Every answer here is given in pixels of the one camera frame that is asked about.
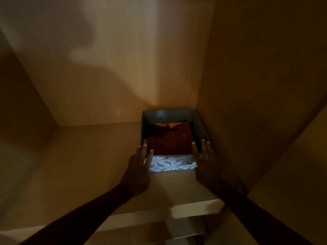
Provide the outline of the person's left hand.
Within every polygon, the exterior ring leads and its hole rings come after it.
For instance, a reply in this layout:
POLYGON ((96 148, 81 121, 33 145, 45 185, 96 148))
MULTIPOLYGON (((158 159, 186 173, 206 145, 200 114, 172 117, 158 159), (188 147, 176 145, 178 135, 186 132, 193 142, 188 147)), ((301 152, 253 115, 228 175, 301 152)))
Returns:
POLYGON ((145 167, 145 161, 149 151, 147 140, 137 147, 134 154, 128 160, 125 173, 121 177, 120 184, 133 195, 138 196, 148 189, 150 183, 150 167, 145 167))

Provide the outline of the person's right hand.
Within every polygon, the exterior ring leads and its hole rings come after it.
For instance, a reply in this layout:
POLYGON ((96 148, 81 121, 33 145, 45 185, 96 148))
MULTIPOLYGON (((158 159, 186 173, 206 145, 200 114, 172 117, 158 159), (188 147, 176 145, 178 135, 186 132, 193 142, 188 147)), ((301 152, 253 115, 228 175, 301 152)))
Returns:
POLYGON ((217 160, 209 160, 207 155, 206 140, 201 140, 201 161, 196 162, 196 180, 213 193, 218 193, 222 187, 222 177, 217 160))

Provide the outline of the leaf-patterned storage box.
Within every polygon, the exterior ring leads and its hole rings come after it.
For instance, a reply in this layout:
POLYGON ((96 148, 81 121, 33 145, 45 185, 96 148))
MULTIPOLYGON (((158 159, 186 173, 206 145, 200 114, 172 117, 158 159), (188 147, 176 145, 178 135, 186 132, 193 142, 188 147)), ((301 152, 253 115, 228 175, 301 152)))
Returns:
MULTIPOLYGON (((205 127, 193 108, 174 108, 161 110, 145 110, 141 116, 140 145, 145 140, 145 126, 157 123, 176 123, 189 120, 192 128, 194 142, 198 152, 201 153, 201 140, 209 140, 205 127)), ((188 155, 159 156, 154 155, 150 166, 150 172, 166 172, 171 170, 188 170, 197 166, 193 153, 188 155)))

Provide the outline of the person's right forearm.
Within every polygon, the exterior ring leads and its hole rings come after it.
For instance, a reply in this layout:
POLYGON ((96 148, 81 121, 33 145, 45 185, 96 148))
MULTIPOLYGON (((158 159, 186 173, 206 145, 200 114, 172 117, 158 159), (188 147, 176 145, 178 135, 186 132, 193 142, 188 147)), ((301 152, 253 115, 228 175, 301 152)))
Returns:
POLYGON ((211 191, 230 208, 259 245, 313 245, 230 185, 220 184, 211 191))

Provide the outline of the person's left forearm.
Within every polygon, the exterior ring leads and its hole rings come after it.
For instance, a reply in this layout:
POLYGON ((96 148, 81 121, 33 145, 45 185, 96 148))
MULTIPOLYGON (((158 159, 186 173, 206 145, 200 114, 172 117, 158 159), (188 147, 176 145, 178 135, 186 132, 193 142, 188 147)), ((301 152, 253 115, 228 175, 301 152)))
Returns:
POLYGON ((84 245, 104 221, 132 197, 125 184, 118 184, 51 222, 19 245, 84 245))

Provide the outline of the maroon folded garment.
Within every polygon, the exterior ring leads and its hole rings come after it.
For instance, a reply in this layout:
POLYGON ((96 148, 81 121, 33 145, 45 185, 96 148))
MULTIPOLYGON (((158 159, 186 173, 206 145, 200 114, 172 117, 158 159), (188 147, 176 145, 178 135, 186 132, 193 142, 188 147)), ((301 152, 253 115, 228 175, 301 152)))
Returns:
POLYGON ((173 129, 148 124, 144 133, 148 151, 153 149, 154 155, 159 156, 192 154, 192 131, 190 123, 180 124, 173 129))

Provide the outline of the yellow folded garment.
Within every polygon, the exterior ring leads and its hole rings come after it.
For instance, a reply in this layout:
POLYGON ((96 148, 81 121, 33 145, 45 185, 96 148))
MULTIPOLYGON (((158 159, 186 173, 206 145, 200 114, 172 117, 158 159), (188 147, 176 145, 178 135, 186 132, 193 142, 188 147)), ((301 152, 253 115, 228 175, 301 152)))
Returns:
POLYGON ((168 123, 168 124, 163 124, 163 123, 157 123, 156 126, 160 126, 160 127, 164 127, 164 128, 169 128, 169 129, 173 129, 174 127, 180 125, 180 124, 184 124, 184 123, 190 123, 189 120, 182 120, 176 123, 168 123))

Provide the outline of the wooden wardrobe door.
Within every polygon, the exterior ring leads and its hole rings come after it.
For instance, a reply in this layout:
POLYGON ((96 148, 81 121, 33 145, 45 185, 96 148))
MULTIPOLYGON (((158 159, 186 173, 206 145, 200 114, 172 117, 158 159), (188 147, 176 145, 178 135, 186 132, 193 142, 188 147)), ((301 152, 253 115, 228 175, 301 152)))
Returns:
POLYGON ((327 105, 248 197, 314 245, 327 245, 327 105))

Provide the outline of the wooden wardrobe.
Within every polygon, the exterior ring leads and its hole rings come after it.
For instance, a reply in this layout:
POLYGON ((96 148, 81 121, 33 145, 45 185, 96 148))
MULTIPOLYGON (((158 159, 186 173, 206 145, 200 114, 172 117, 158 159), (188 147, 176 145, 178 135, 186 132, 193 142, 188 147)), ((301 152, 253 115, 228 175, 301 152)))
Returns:
POLYGON ((327 0, 0 0, 0 51, 4 243, 118 184, 144 110, 250 190, 327 102, 327 0))

